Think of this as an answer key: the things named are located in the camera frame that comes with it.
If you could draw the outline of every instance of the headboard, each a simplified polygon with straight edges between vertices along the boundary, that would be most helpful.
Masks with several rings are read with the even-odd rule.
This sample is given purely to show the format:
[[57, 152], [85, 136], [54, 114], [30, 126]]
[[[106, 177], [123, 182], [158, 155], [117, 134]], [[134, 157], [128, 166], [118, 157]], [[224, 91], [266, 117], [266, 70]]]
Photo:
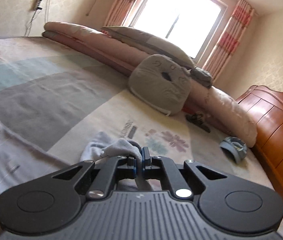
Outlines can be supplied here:
[[253, 85], [236, 101], [257, 124], [257, 141], [251, 150], [283, 197], [283, 92]]

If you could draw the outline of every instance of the beige pillow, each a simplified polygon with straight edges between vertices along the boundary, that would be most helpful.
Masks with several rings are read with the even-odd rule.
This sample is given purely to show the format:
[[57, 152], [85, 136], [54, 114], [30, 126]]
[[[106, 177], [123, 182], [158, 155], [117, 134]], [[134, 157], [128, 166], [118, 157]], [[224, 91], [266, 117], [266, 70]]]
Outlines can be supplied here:
[[107, 26], [101, 28], [109, 36], [148, 54], [162, 54], [187, 69], [194, 67], [192, 59], [178, 46], [166, 39], [126, 26]]

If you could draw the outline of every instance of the red striped curtain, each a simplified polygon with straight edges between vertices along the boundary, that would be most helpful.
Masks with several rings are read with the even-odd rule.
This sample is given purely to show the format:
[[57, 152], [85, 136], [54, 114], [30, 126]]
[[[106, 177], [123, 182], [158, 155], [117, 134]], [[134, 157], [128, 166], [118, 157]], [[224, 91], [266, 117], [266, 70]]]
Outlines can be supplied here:
[[136, 0], [115, 0], [104, 26], [121, 26]]
[[226, 28], [203, 66], [214, 79], [219, 77], [236, 51], [254, 12], [245, 0], [239, 0], [237, 3]]

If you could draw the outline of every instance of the silver screw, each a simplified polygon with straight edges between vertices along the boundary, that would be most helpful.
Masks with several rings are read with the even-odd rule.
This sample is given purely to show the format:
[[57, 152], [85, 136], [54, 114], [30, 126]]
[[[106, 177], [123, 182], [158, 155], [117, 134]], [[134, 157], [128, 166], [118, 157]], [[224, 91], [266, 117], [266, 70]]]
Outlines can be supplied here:
[[178, 197], [190, 197], [192, 194], [192, 192], [186, 188], [178, 189], [175, 193]]
[[90, 192], [88, 192], [88, 196], [91, 198], [101, 198], [104, 196], [104, 193], [101, 190], [96, 189], [96, 190], [91, 190]]

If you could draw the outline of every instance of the window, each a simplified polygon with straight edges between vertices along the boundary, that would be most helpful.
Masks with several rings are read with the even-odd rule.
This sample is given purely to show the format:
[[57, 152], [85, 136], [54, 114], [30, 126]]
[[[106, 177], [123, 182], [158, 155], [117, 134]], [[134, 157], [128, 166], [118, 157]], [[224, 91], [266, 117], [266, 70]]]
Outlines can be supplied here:
[[225, 9], [217, 0], [144, 0], [130, 26], [166, 38], [197, 63]]

